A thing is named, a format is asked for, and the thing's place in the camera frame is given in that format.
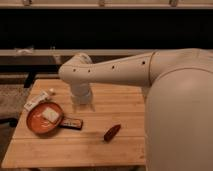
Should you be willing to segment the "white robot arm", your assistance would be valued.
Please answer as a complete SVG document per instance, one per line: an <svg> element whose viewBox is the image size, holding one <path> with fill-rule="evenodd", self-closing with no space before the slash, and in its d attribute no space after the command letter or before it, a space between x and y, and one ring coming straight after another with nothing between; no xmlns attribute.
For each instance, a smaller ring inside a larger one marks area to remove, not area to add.
<svg viewBox="0 0 213 171"><path fill-rule="evenodd" d="M213 171L213 52L160 50L100 63L79 53L59 77L77 103L91 100L92 83L146 87L147 171Z"/></svg>

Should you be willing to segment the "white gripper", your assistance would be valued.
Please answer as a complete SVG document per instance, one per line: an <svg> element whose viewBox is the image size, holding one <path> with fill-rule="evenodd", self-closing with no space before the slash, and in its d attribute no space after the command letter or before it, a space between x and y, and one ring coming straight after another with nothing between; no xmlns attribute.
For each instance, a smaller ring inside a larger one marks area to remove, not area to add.
<svg viewBox="0 0 213 171"><path fill-rule="evenodd" d="M89 84L71 84L71 99L74 103L90 103L92 101L92 90Z"/></svg>

